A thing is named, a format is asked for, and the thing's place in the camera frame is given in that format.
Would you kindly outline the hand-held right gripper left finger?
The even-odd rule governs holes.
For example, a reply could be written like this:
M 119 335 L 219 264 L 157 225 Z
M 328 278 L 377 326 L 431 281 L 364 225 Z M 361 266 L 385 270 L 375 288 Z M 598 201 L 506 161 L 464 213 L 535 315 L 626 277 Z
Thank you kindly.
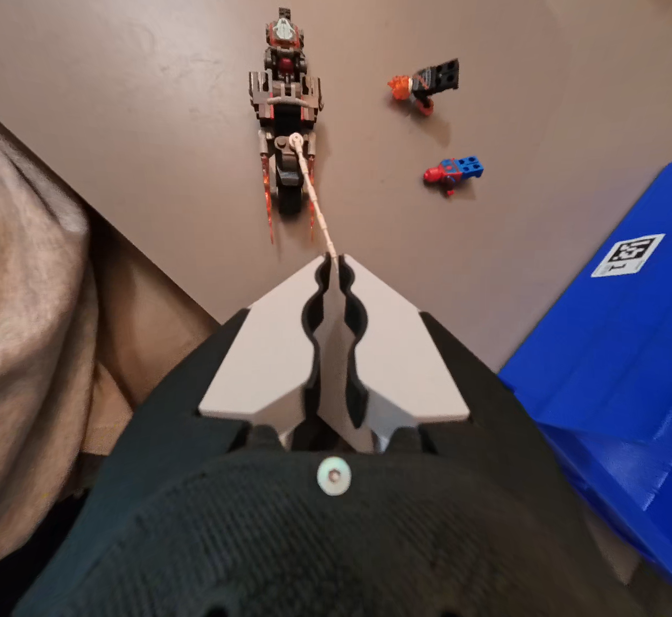
M 320 375 L 315 331 L 323 321 L 330 256 L 315 258 L 250 305 L 209 384 L 202 417 L 291 434 L 307 416 Z

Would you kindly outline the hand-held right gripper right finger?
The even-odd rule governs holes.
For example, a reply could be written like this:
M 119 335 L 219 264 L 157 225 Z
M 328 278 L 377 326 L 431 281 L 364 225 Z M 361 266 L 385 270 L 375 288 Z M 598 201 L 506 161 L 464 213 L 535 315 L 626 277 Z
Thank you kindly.
M 384 452 L 400 428 L 463 422 L 470 410 L 420 310 L 345 254 L 339 257 L 344 322 L 353 336 L 345 400 L 349 420 Z

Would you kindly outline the black toy brick motorcycle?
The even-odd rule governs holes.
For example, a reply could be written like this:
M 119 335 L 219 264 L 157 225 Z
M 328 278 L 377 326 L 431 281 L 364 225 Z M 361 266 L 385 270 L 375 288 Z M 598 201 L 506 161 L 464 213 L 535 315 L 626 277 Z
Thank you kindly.
M 304 39 L 290 8 L 280 7 L 265 25 L 264 68 L 248 76 L 271 243 L 273 206 L 293 218 L 309 195 L 307 186 L 315 185 L 315 125 L 324 104 L 321 80 L 308 74 Z

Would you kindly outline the blue plastic bin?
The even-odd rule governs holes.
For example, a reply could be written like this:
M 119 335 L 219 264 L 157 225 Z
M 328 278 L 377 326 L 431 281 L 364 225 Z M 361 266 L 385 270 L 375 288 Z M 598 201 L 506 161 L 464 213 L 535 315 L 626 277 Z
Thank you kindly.
M 671 165 L 500 370 L 573 488 L 671 581 Z

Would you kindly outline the blue red toy minifigure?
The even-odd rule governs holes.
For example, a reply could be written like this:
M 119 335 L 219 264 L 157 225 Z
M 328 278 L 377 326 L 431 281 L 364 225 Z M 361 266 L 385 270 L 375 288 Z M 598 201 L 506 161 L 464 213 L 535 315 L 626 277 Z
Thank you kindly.
M 476 156 L 466 158 L 447 158 L 424 171 L 422 181 L 425 186 L 433 186 L 441 190 L 447 197 L 451 197 L 456 187 L 471 178 L 480 178 L 484 167 Z

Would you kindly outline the black flame-head toy minifigure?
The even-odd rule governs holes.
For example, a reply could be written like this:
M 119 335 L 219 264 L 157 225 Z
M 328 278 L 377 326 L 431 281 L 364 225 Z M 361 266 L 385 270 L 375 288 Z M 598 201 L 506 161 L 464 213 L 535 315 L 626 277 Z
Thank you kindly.
M 387 85 L 395 101 L 413 100 L 425 117 L 433 113 L 436 94 L 459 88 L 459 59 L 451 59 L 435 66 L 416 71 L 412 75 L 394 76 Z

